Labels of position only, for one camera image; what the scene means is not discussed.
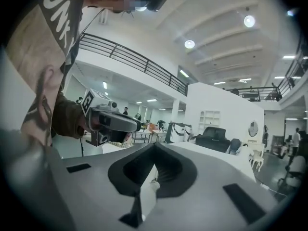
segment white chair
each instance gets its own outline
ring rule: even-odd
[[[255,163],[257,163],[257,167],[256,169],[258,169],[258,172],[260,172],[261,167],[263,166],[264,163],[264,144],[259,144],[256,146],[253,145],[249,145],[249,147],[252,147],[252,149],[254,150],[254,156],[252,156],[249,161],[251,163],[251,167],[253,168]]]

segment ceiling beam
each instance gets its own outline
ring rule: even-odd
[[[237,48],[237,49],[233,49],[233,50],[230,50],[230,51],[225,51],[225,52],[213,55],[212,57],[204,58],[202,60],[195,62],[195,64],[198,66],[198,65],[202,65],[202,64],[208,63],[210,61],[218,60],[218,59],[225,58],[225,57],[228,57],[228,56],[234,56],[234,55],[252,52],[252,51],[260,51],[262,49],[263,49],[263,47],[260,44],[252,45],[252,46],[248,46],[248,47],[244,47],[244,48]]]
[[[176,41],[177,39],[179,39],[181,36],[187,34],[189,31],[195,29],[197,26],[206,23],[210,20],[213,20],[215,18],[217,18],[218,16],[227,14],[231,11],[236,11],[240,8],[245,8],[245,7],[250,7],[250,6],[257,6],[258,5],[258,1],[256,0],[248,0],[245,2],[240,2],[234,5],[229,5],[226,6],[222,9],[216,10],[214,11],[212,14],[208,15],[205,14],[203,16],[198,16],[197,19],[195,19],[194,21],[192,21],[186,28],[184,28],[181,32],[179,32],[177,34],[177,36],[173,39],[173,41]]]
[[[223,71],[229,71],[229,70],[236,70],[236,69],[242,69],[242,68],[247,68],[247,67],[256,67],[261,65],[261,63],[258,62],[253,62],[253,63],[245,63],[245,64],[234,64],[234,65],[229,65],[229,66],[224,66],[216,69],[210,69],[208,71],[202,72],[204,76],[214,74],[214,73],[219,73]]]
[[[193,47],[190,51],[187,52],[187,54],[190,54],[190,53],[194,52],[195,50],[197,50],[197,49],[199,49],[203,46],[209,45],[209,44],[217,42],[219,40],[222,40],[222,39],[225,39],[225,38],[228,38],[228,37],[232,37],[232,36],[235,36],[235,35],[239,35],[239,34],[242,34],[242,33],[252,32],[252,31],[255,31],[255,30],[259,30],[259,29],[260,28],[257,27],[257,26],[251,27],[251,28],[236,27],[236,28],[233,28],[233,29],[230,29],[230,30],[223,31],[221,33],[213,35],[212,37],[204,39],[199,44],[196,44],[195,47]]]
[[[186,3],[187,1],[188,1],[188,0],[180,0],[180,1],[174,6],[174,8],[173,8],[170,12],[166,13],[166,15],[165,15],[165,17],[163,18],[163,20],[156,26],[156,29],[158,29],[158,28],[165,22],[165,20],[166,20],[168,17],[170,17],[174,12],[176,12],[177,9],[178,9],[180,6],[182,6],[184,3]]]

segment white table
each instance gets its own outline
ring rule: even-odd
[[[153,134],[156,135],[156,142],[158,142],[159,138],[165,138],[166,137],[167,132],[159,131],[159,130],[153,130],[152,137],[151,137],[151,142],[152,142]]]
[[[138,131],[138,132],[134,132],[135,137],[132,137],[132,139],[134,140],[134,142],[136,142],[136,140],[138,141],[143,141],[143,143],[145,143],[145,140],[148,141],[148,143],[150,143],[150,136],[151,136],[151,132],[149,130],[144,130],[144,131]],[[145,135],[145,138],[136,138],[136,136],[138,135]]]
[[[233,167],[235,167],[236,169],[238,169],[239,171],[241,171],[242,173],[244,173],[245,175],[247,175],[249,178],[253,179],[254,181],[256,181],[254,172],[252,171],[252,168],[250,166],[249,161],[244,161],[242,160],[239,156],[235,156],[235,155],[230,155],[230,154],[226,154],[226,153],[222,153],[222,152],[217,152],[196,144],[192,144],[189,142],[178,142],[178,143],[173,143],[173,144],[169,144],[169,145],[174,145],[174,146],[178,146],[187,150],[191,150],[194,152],[198,152],[198,153],[202,153],[205,155],[209,155],[218,159],[221,159],[227,163],[229,163],[230,165],[232,165]]]

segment ceiling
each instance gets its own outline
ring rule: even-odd
[[[286,118],[302,119],[304,117],[307,117],[307,113],[305,112],[305,110],[307,109],[308,107],[306,107],[305,98],[303,96],[300,99],[298,99],[296,102],[294,102],[292,105],[284,108],[283,112],[285,113]]]
[[[197,69],[207,84],[226,81],[217,87],[229,89],[279,84],[274,77],[283,76],[291,63],[282,57],[295,53],[299,39],[286,12],[279,0],[167,0],[158,13],[136,11],[120,20],[136,30],[155,30],[194,63],[183,69]],[[252,28],[244,25],[247,15],[256,19]],[[108,20],[117,19],[109,14]],[[192,50],[184,47],[188,39],[196,44]],[[237,81],[243,78],[252,80]]]
[[[107,92],[110,99],[118,98],[129,103],[142,102],[141,105],[156,109],[168,109],[173,106],[172,97],[114,72],[79,61],[76,61],[71,71],[87,88]],[[107,90],[104,89],[103,82],[107,83]],[[157,99],[157,101],[147,102],[150,99]],[[185,110],[185,107],[186,104],[180,103],[180,109]]]

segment black chair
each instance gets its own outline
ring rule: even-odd
[[[235,154],[235,152],[240,148],[240,146],[241,141],[239,139],[231,140],[229,154],[230,152],[233,152],[232,154]]]
[[[196,145],[226,153],[230,146],[230,140],[225,137],[226,130],[223,128],[207,127],[203,135],[196,136]]]

